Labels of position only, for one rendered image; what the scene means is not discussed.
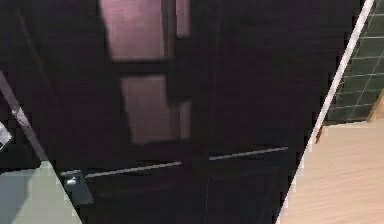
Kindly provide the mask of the black fridge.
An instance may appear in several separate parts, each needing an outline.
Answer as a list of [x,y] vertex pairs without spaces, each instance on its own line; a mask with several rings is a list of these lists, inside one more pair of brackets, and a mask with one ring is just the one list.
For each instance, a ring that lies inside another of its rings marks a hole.
[[0,175],[48,161],[82,224],[275,224],[361,8],[0,0]]

